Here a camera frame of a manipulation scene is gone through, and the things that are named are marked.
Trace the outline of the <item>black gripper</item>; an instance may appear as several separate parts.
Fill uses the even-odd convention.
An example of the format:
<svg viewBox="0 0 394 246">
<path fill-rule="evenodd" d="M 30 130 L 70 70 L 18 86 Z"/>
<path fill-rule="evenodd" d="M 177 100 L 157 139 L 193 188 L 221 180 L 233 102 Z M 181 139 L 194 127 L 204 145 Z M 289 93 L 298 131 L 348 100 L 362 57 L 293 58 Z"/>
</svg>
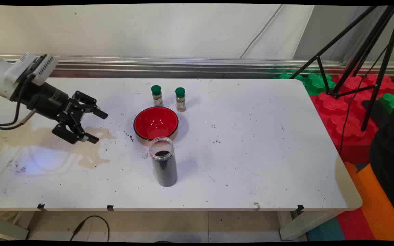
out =
<svg viewBox="0 0 394 246">
<path fill-rule="evenodd" d="M 81 125 L 81 118 L 79 118 L 81 113 L 72 114 L 75 109 L 106 119 L 108 114 L 102 111 L 96 103 L 95 98 L 80 91 L 75 91 L 70 98 L 67 93 L 48 83 L 41 86 L 33 83 L 26 85 L 27 109 L 35 109 L 39 115 L 58 122 L 53 129 L 53 134 L 70 144 L 86 141 L 96 144 L 99 141 L 99 138 L 85 132 L 81 126 L 76 126 Z"/>
</svg>

